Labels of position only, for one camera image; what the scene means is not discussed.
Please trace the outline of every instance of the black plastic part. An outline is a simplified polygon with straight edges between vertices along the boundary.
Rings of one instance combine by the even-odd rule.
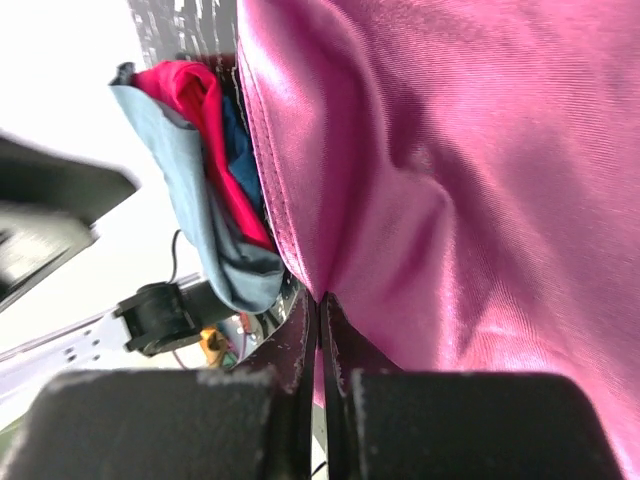
[[[194,323],[212,327],[236,312],[215,294],[209,282],[199,282],[182,290],[182,301]]]
[[[622,479],[591,404],[563,377],[356,372],[352,400],[365,480]]]
[[[127,324],[125,347],[147,357],[192,345],[203,328],[233,315],[208,282],[181,290],[175,283],[152,283],[118,304],[115,315]]]
[[[152,357],[196,343],[202,325],[190,316],[180,289],[173,283],[145,285],[120,302],[115,312],[124,318],[131,340],[127,350]]]
[[[0,312],[94,241],[64,212],[0,201]]]
[[[0,200],[62,211],[85,225],[136,191],[122,173],[0,137]]]
[[[2,478],[265,478],[273,385],[268,372],[63,375],[31,407]]]

